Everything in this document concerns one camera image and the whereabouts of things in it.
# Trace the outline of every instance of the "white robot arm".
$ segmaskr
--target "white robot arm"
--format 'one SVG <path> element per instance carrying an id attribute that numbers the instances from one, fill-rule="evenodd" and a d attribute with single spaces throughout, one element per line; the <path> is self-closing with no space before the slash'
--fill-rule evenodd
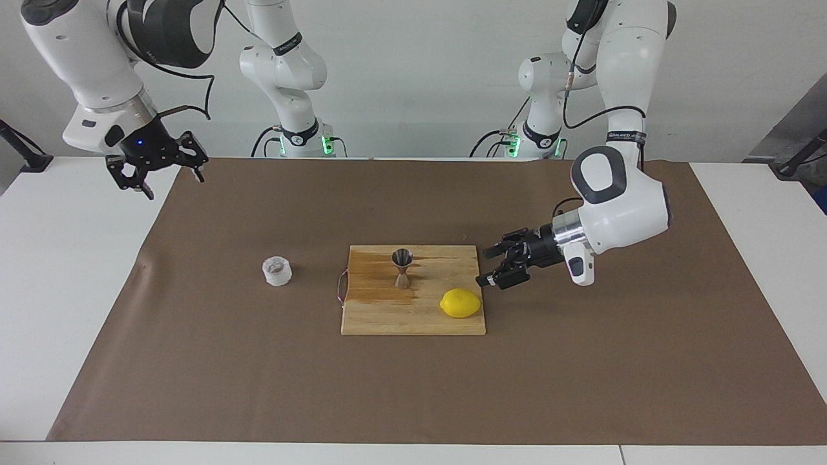
<path id="1" fill-rule="evenodd" d="M 572 165 L 571 180 L 583 206 L 533 231 L 503 236 L 485 256 L 505 254 L 505 259 L 478 278 L 480 285 L 507 289 L 530 279 L 530 266 L 562 262 L 575 283 L 590 285 L 594 255 L 669 228 L 666 190 L 637 164 L 646 141 L 645 114 L 674 17 L 666 0 L 572 0 L 564 51 L 523 62 L 520 83 L 532 106 L 519 129 L 516 156 L 547 158 L 553 153 L 565 122 L 562 93 L 571 90 L 600 87 L 609 132 L 605 146 L 583 152 Z"/>
<path id="2" fill-rule="evenodd" d="M 241 72 L 264 92 L 280 120 L 286 156 L 332 156 L 332 128 L 317 118 L 306 91 L 327 81 L 327 66 L 304 42 L 289 0 L 246 0 L 252 30 L 267 45 L 241 53 Z"/>
<path id="3" fill-rule="evenodd" d="M 135 6 L 144 2 L 130 0 L 129 3 Z M 167 2 L 158 0 L 155 3 L 154 6 L 159 7 Z M 126 6 L 124 3 L 118 11 L 125 12 Z M 137 20 L 142 23 L 150 17 L 142 16 L 141 12 L 144 10 L 139 10 Z M 24 0 L 21 17 L 37 50 L 55 74 L 71 87 L 78 102 L 64 131 L 67 143 L 107 155 L 106 166 L 117 185 L 121 189 L 140 190 L 150 199 L 154 197 L 146 185 L 146 175 L 150 171 L 170 165 L 188 166 L 203 182 L 201 169 L 209 160 L 206 153 L 192 132 L 187 131 L 177 139 L 170 136 L 161 122 L 165 115 L 155 110 L 143 82 L 135 73 L 138 57 L 127 55 L 123 48 L 148 50 L 145 52 L 148 56 L 155 56 L 152 54 L 157 52 L 155 60 L 159 62 L 165 62 L 161 57 L 171 54 L 146 48 L 152 37 L 139 34 L 143 27 L 136 24 L 132 10 L 126 25 L 128 37 L 124 38 L 124 41 L 132 41 L 128 44 L 118 40 L 108 25 L 106 13 L 88 1 Z M 127 19 L 120 15 L 113 19 L 123 29 L 121 21 Z M 188 38 L 188 41 L 181 40 L 181 50 L 186 46 L 200 50 L 194 38 L 191 35 Z M 206 60 L 208 51 L 201 55 Z M 132 175 L 123 174 L 126 164 L 135 167 Z"/>

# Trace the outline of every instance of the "brown paper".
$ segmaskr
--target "brown paper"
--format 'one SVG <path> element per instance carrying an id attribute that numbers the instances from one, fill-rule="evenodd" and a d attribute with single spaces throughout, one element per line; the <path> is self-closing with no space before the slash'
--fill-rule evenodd
<path id="1" fill-rule="evenodd" d="M 827 406 L 690 167 L 647 168 L 672 228 L 598 256 L 588 288 L 554 266 L 486 289 L 479 338 L 340 335 L 348 247 L 489 247 L 550 220 L 568 163 L 182 170 L 49 439 L 827 443 Z M 273 255 L 282 288 L 261 275 Z"/>

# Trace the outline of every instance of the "wooden cutting board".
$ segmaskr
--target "wooden cutting board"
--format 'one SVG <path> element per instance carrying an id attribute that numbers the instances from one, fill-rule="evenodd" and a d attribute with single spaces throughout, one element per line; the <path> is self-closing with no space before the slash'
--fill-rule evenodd
<path id="1" fill-rule="evenodd" d="M 399 274 L 391 255 L 400 248 L 413 253 L 408 268 L 411 286 L 394 286 Z M 342 311 L 343 335 L 481 336 L 483 309 L 464 319 L 449 317 L 439 301 L 454 288 L 480 299 L 480 274 L 474 246 L 351 246 L 347 296 Z"/>

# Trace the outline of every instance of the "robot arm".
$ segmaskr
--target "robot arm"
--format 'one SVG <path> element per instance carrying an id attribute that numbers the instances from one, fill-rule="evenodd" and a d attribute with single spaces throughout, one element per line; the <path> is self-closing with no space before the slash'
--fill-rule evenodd
<path id="1" fill-rule="evenodd" d="M 485 256 L 505 254 L 505 259 L 477 279 L 480 285 L 507 289 L 530 279 L 530 266 L 562 262 L 575 283 L 590 285 L 595 279 L 595 255 L 656 236 L 671 222 L 666 190 L 637 163 L 646 138 L 641 113 L 648 109 L 674 10 L 665 0 L 575 0 L 572 4 L 563 40 L 566 52 L 535 57 L 521 68 L 521 82 L 533 104 L 519 134 L 520 155 L 525 156 L 523 150 L 532 156 L 551 151 L 562 129 L 559 93 L 564 90 L 598 84 L 607 108 L 635 109 L 612 112 L 607 145 L 583 152 L 572 165 L 571 180 L 583 206 L 533 231 L 503 236 Z M 580 37 L 584 60 L 577 55 L 569 74 Z"/>
<path id="2" fill-rule="evenodd" d="M 332 128 L 317 118 L 306 91 L 327 81 L 327 66 L 304 42 L 289 0 L 246 0 L 252 30 L 267 45 L 241 53 L 241 72 L 275 106 L 286 156 L 329 156 Z"/>
<path id="3" fill-rule="evenodd" d="M 223 6 L 224 0 L 107 0 L 107 23 L 123 32 L 134 59 L 195 69 L 213 53 Z"/>
<path id="4" fill-rule="evenodd" d="M 166 131 L 143 82 L 108 27 L 103 12 L 88 2 L 25 0 L 26 32 L 46 62 L 72 89 L 78 107 L 64 140 L 80 149 L 106 154 L 107 168 L 121 189 L 152 199 L 146 175 L 170 165 L 200 171 L 208 161 L 192 132 L 174 139 Z M 122 172 L 135 167 L 132 175 Z"/>

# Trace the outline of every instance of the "black stand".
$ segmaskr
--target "black stand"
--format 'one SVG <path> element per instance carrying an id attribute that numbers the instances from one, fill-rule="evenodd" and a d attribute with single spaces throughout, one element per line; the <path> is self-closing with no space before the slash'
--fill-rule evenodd
<path id="1" fill-rule="evenodd" d="M 52 159 L 54 159 L 52 155 L 45 153 L 41 155 L 31 151 L 31 149 L 20 140 L 20 137 L 17 136 L 14 129 L 2 119 L 0 119 L 0 137 L 6 139 L 6 142 L 26 160 L 26 165 L 20 169 L 21 173 L 42 173 L 51 163 Z"/>
<path id="2" fill-rule="evenodd" d="M 770 163 L 770 169 L 779 180 L 793 180 L 792 177 L 796 174 L 798 167 L 807 161 L 807 159 L 824 144 L 827 144 L 827 129 L 810 141 L 809 144 L 796 153 L 789 161 L 781 164 Z"/>

